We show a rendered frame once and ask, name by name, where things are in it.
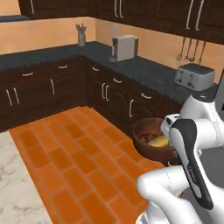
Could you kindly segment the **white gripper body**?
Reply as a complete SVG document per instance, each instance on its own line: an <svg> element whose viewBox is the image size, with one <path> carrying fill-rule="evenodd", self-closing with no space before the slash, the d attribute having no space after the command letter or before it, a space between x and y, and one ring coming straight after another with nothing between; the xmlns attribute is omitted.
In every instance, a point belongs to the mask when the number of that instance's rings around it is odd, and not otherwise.
<svg viewBox="0 0 224 224"><path fill-rule="evenodd" d="M171 125L169 125L167 122L162 122L160 129L167 139L170 139L170 128Z"/></svg>

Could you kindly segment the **yellow-green cucumber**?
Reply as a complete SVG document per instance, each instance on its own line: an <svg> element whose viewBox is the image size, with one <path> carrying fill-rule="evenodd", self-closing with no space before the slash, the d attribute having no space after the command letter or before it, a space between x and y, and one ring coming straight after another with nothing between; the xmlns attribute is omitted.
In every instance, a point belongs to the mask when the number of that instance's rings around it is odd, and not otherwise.
<svg viewBox="0 0 224 224"><path fill-rule="evenodd" d="M149 141L149 145L153 147L163 148L169 145L169 140L166 136L157 136Z"/></svg>

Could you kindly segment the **brown chicken drumstick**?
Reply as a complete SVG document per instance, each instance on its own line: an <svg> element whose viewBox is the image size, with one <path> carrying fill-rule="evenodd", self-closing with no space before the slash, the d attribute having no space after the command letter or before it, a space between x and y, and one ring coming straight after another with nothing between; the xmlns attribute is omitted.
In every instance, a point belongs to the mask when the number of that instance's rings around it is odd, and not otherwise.
<svg viewBox="0 0 224 224"><path fill-rule="evenodd" d="M150 141L152 141L153 139L155 139L157 136L153 133L148 133L148 134L142 134L140 136L140 140L144 143L148 143Z"/></svg>

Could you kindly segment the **brown wooden bowl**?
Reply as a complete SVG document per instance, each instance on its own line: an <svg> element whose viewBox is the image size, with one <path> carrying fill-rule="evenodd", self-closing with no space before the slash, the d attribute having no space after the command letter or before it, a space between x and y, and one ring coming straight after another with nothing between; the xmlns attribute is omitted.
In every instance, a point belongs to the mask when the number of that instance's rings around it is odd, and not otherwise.
<svg viewBox="0 0 224 224"><path fill-rule="evenodd" d="M136 122L133 128L133 144L137 152L149 160L158 161L164 165L179 165L179 157L172 146L158 148L140 140L142 134L153 133L157 137L162 136L160 129L162 121L162 118L144 118Z"/></svg>

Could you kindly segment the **dark wood base cupboards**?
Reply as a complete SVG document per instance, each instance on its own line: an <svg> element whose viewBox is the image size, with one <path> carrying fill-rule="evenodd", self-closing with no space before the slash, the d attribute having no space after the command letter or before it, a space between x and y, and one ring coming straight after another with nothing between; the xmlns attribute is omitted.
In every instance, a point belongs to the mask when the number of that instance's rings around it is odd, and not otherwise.
<svg viewBox="0 0 224 224"><path fill-rule="evenodd" d="M0 131L84 103L81 56L0 71Z"/></svg>
<svg viewBox="0 0 224 224"><path fill-rule="evenodd" d="M87 105L96 109L128 137L143 118L177 114L181 104L112 68L85 58Z"/></svg>

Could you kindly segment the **silver toaster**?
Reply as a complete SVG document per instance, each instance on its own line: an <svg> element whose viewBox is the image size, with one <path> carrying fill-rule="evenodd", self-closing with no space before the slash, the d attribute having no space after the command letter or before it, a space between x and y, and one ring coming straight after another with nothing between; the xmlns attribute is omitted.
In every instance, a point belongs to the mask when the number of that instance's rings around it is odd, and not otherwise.
<svg viewBox="0 0 224 224"><path fill-rule="evenodd" d="M194 91L203 91L214 84L214 76L212 68L189 63L178 68L174 82Z"/></svg>

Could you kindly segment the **grey hanging ladle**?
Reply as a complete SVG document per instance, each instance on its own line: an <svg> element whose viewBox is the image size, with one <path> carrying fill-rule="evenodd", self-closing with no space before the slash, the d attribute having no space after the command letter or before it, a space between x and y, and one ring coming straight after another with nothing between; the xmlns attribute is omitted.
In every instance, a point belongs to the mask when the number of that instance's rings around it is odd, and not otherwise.
<svg viewBox="0 0 224 224"><path fill-rule="evenodd" d="M179 55L176 57L176 60L178 60L178 61L180 61L182 59L185 42L186 42L186 37L183 37L181 51L180 51Z"/></svg>

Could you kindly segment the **grey hanging spatula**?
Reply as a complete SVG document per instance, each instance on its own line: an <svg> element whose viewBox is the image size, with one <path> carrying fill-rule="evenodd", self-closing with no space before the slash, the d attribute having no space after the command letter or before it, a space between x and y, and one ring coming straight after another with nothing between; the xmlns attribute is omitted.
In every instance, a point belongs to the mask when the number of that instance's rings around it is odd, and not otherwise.
<svg viewBox="0 0 224 224"><path fill-rule="evenodd" d="M188 59L190 62L194 62L195 61L195 56L196 56L196 52L197 52L197 49L198 49L199 42L200 41L197 39L196 40L196 44L195 44L195 49L194 49L193 56Z"/></svg>

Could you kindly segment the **grey hanging spoon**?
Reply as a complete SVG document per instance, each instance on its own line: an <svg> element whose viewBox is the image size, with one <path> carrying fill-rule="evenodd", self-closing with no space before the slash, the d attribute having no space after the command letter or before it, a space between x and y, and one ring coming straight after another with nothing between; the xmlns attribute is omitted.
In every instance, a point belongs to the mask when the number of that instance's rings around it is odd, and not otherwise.
<svg viewBox="0 0 224 224"><path fill-rule="evenodd" d="M191 49L192 42L193 42L193 39L190 38L189 44L188 44L188 49L187 49L187 54L185 56L185 60L188 60L188 58L189 58L189 53L190 53L190 49Z"/></svg>

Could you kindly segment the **white coffee machine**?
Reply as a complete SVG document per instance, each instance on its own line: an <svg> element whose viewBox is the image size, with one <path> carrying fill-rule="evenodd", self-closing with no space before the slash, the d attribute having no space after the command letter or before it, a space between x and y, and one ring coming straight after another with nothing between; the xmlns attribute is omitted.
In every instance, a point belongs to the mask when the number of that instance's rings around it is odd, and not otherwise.
<svg viewBox="0 0 224 224"><path fill-rule="evenodd" d="M114 36L112 37L112 52L110 62L130 60L137 56L138 37L130 34L119 36L117 25L114 25Z"/></svg>

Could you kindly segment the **grey utensil pot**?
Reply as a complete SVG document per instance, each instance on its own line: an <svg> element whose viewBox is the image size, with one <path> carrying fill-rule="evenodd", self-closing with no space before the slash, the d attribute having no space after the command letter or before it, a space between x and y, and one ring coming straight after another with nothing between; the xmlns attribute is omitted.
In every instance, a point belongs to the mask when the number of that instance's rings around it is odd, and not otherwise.
<svg viewBox="0 0 224 224"><path fill-rule="evenodd" d="M78 45L84 46L86 44L86 34L85 33L79 33L78 34Z"/></svg>

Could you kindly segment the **dark grey shelf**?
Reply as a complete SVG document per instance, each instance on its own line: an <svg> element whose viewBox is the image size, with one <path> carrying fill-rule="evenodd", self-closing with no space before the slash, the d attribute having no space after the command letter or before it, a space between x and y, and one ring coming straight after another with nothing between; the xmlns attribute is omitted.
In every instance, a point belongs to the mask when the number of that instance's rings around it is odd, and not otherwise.
<svg viewBox="0 0 224 224"><path fill-rule="evenodd" d="M23 15L0 16L0 23L21 22L29 20L31 20L29 17Z"/></svg>

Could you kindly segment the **dark wood wall cupboards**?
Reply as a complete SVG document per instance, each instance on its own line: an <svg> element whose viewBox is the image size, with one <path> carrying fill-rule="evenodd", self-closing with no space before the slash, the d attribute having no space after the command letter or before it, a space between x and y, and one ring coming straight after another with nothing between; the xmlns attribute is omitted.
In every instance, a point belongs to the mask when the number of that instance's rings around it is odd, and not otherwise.
<svg viewBox="0 0 224 224"><path fill-rule="evenodd" d="M76 18L88 14L88 0L18 0L21 14L30 19Z"/></svg>
<svg viewBox="0 0 224 224"><path fill-rule="evenodd" d="M89 0L89 15L224 45L224 0Z"/></svg>

